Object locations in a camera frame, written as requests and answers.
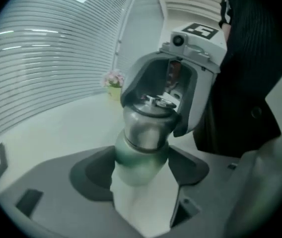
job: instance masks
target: pink flowers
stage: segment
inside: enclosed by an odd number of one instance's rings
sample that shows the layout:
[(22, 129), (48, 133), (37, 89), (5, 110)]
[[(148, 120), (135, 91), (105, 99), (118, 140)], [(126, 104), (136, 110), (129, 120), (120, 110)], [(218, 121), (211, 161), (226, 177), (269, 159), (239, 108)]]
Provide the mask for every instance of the pink flowers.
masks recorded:
[(101, 85), (103, 87), (112, 86), (115, 88), (121, 88), (123, 86), (123, 82), (124, 82), (124, 76), (118, 69), (115, 69), (115, 70), (111, 70), (110, 72), (106, 73), (103, 76)]

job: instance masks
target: metal cylinder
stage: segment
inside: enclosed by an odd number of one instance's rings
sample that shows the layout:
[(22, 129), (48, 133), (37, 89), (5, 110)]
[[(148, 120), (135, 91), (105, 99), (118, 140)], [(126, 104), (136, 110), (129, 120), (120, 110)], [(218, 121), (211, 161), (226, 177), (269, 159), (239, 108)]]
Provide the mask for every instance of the metal cylinder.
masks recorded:
[(147, 97), (139, 103), (125, 106), (125, 136), (131, 144), (145, 150), (162, 147), (177, 122), (173, 103)]
[(166, 163), (169, 145), (166, 142), (158, 150), (144, 151), (131, 145), (122, 131), (115, 149), (116, 168), (121, 180), (130, 186), (142, 186), (152, 181)]

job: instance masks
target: camera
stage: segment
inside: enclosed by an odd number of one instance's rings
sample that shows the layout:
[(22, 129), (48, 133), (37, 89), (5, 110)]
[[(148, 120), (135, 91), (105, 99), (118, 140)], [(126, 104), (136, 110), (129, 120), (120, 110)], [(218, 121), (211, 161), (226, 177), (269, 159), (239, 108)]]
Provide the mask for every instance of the camera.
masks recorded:
[(184, 44), (184, 38), (181, 35), (176, 35), (173, 38), (173, 44), (177, 47), (181, 46)]

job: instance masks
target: metal lid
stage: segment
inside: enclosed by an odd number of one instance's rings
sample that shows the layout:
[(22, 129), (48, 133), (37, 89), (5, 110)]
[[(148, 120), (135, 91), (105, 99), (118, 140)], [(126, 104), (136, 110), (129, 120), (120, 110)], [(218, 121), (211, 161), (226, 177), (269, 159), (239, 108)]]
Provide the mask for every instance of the metal lid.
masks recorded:
[(176, 105), (168, 100), (160, 97), (152, 97), (147, 95), (145, 99), (133, 104), (136, 112), (156, 118), (169, 117), (175, 111)]

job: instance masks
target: dark cloth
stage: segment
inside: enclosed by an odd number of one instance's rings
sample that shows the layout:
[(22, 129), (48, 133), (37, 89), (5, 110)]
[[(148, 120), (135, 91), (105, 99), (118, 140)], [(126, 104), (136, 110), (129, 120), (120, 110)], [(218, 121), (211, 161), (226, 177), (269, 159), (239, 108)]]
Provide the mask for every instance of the dark cloth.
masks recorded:
[(201, 151), (240, 157), (281, 134), (265, 97), (282, 77), (282, 0), (229, 3), (227, 54), (194, 139)]

